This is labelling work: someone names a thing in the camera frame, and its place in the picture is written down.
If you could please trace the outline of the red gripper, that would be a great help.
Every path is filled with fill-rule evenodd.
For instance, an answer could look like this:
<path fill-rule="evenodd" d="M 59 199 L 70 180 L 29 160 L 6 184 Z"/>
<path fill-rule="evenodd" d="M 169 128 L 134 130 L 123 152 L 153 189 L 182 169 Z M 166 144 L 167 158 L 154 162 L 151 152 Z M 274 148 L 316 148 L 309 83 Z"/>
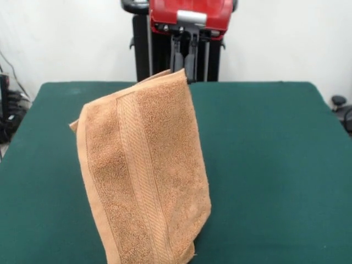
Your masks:
<path fill-rule="evenodd" d="M 213 40 L 221 40 L 228 30 L 233 14 L 233 1 L 149 1 L 149 20 L 152 32 L 170 34 L 180 29 L 195 27 Z M 180 36 L 172 35 L 170 69 L 177 72 L 183 67 L 188 83 L 197 80 L 199 31 L 187 36 L 187 53 L 181 52 Z"/>

